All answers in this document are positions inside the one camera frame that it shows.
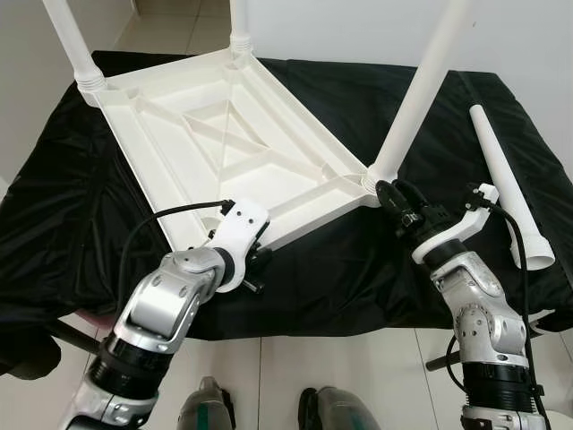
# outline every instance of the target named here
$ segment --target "floor tile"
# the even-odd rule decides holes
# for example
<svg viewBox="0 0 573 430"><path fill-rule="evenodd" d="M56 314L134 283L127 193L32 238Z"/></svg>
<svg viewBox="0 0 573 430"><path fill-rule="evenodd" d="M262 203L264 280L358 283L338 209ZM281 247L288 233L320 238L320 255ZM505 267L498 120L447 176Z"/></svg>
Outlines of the floor tile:
<svg viewBox="0 0 573 430"><path fill-rule="evenodd" d="M60 318L60 320L68 325L71 325L74 329L82 331L91 337L95 337L96 332L98 331L98 328L95 325L87 322L77 314L69 314L63 316Z"/></svg>
<svg viewBox="0 0 573 430"><path fill-rule="evenodd" d="M261 340L186 340L159 387L146 428L175 428L179 410L203 376L214 376L231 393L237 430L257 428Z"/></svg>
<svg viewBox="0 0 573 430"><path fill-rule="evenodd" d="M563 338L563 343L565 343L565 348L569 352L569 358L573 361L573 329L562 331L561 337Z"/></svg>
<svg viewBox="0 0 573 430"><path fill-rule="evenodd" d="M140 13L169 13L196 16L201 0L137 0Z"/></svg>
<svg viewBox="0 0 573 430"><path fill-rule="evenodd" d="M452 330L416 329L420 352L424 363L446 352L446 347L453 334ZM454 365L454 374L461 382L461 365ZM446 369L426 372L432 394L432 403L438 419L440 430L459 430L459 417L462 406L466 404L466 395L450 379Z"/></svg>
<svg viewBox="0 0 573 430"><path fill-rule="evenodd" d="M416 329L424 361L445 353L452 331ZM543 404L547 409L573 414L573 365L560 336L544 335L532 341L537 380L545 389ZM453 366L462 380L461 365ZM449 379L445 369L427 372L432 402L440 430L458 430L465 394Z"/></svg>
<svg viewBox="0 0 573 430"><path fill-rule="evenodd" d="M326 385L359 396L381 428L437 428L413 330L263 339L260 430L298 428L302 390Z"/></svg>
<svg viewBox="0 0 573 430"><path fill-rule="evenodd" d="M195 17L143 14L117 42L121 51L184 54Z"/></svg>
<svg viewBox="0 0 573 430"><path fill-rule="evenodd" d="M545 334L531 341L537 381L543 385L547 409L573 416L573 363L559 334Z"/></svg>
<svg viewBox="0 0 573 430"><path fill-rule="evenodd" d="M560 414L553 410L547 411L552 430L571 430L573 428L573 418Z"/></svg>
<svg viewBox="0 0 573 430"><path fill-rule="evenodd" d="M227 17L231 16L229 0L201 0L199 16Z"/></svg>
<svg viewBox="0 0 573 430"><path fill-rule="evenodd" d="M78 388L88 353L57 340L62 361L48 376L22 381L0 377L0 428L3 430L56 429Z"/></svg>
<svg viewBox="0 0 573 430"><path fill-rule="evenodd" d="M229 46L231 21L229 18L200 16L195 23L187 54L205 54Z"/></svg>

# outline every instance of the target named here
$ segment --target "black cloth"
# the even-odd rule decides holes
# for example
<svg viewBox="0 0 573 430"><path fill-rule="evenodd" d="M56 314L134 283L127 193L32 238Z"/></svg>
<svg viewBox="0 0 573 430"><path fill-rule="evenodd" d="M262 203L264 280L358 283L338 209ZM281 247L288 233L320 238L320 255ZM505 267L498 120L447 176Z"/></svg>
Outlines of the black cloth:
<svg viewBox="0 0 573 430"><path fill-rule="evenodd" d="M106 75L181 56L96 52ZM392 65L261 60L351 150L371 164L415 69ZM573 186L524 109L492 73L449 73L399 176L431 202L459 211L467 183L491 182L468 109L481 102L558 261L530 274L530 311L573 309ZM0 206L0 331L78 308L114 309L119 254L150 214L101 112L73 85ZM467 241L521 310L519 272L502 219ZM135 243L130 285L154 270L167 242L158 226ZM216 295L190 336L346 336L382 327L451 327L451 315L380 210L360 208L275 252L266 289Z"/></svg>
<svg viewBox="0 0 573 430"><path fill-rule="evenodd" d="M0 375L32 380L46 376L60 363L60 347L40 326L0 333Z"/></svg>

